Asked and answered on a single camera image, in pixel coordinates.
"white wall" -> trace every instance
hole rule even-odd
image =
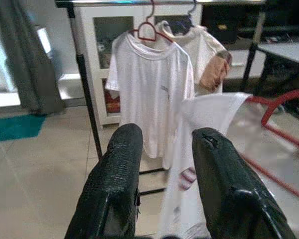
[[[54,0],[21,0],[21,2],[33,16],[35,24],[46,27],[51,46],[56,52],[55,57],[61,64],[62,73],[78,73],[66,9],[56,8]]]

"gray curtain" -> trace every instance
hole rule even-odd
[[[52,63],[19,0],[0,0],[0,28],[22,108],[39,115],[62,111]]]

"teal rug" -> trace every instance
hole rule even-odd
[[[0,141],[36,137],[44,120],[33,115],[0,119]]]

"white t-shirt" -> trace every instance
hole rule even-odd
[[[170,175],[158,228],[158,238],[175,235],[182,239],[210,236],[195,175],[192,132],[211,127],[226,135],[233,117],[248,94],[226,93],[199,96],[181,104],[177,133],[164,167]]]
[[[155,50],[125,32],[113,42],[106,89],[120,91],[120,125],[137,124],[147,155],[163,157],[180,103],[194,97],[192,65],[175,42]]]
[[[209,94],[207,90],[201,88],[199,80],[210,60],[221,51],[226,50],[225,47],[211,34],[207,32],[207,28],[197,25],[191,27],[185,35],[173,35],[167,21],[159,22],[155,27],[158,32],[168,36],[173,41],[177,42],[184,51],[189,55],[194,71],[195,93],[196,95]],[[156,42],[146,42],[146,45],[154,49],[166,49],[170,42],[163,37],[157,38]],[[214,91],[221,93],[223,84]]]

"metal pole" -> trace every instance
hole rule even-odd
[[[69,16],[70,24],[71,24],[71,32],[72,32],[73,41],[74,41],[74,48],[75,48],[75,52],[76,52],[76,61],[77,61],[78,67],[79,67],[80,75],[81,75],[81,81],[82,81],[82,86],[83,86],[83,90],[84,90],[84,97],[85,97],[86,105],[87,105],[88,112],[89,112],[91,128],[92,128],[93,137],[94,137],[94,141],[95,141],[96,152],[98,154],[99,160],[101,160],[102,156],[103,156],[102,149],[101,149],[101,143],[100,143],[98,128],[96,125],[93,104],[92,104],[92,98],[91,98],[91,93],[90,93],[89,84],[88,84],[85,59],[84,59],[84,55],[81,51],[80,44],[79,44],[74,8],[68,7],[67,10],[68,10],[68,16]]]
[[[248,79],[249,79],[250,69],[251,69],[251,66],[252,66],[254,58],[255,58],[258,44],[260,43],[261,33],[263,32],[263,25],[264,25],[264,22],[266,19],[266,12],[264,9],[265,8],[263,7],[261,9],[261,11],[259,12],[257,26],[256,26],[256,30],[255,30],[254,37],[253,37],[253,42],[249,48],[247,66],[246,66],[246,69],[244,72],[243,82],[241,83],[240,90],[239,90],[241,92],[243,92],[246,89]]]

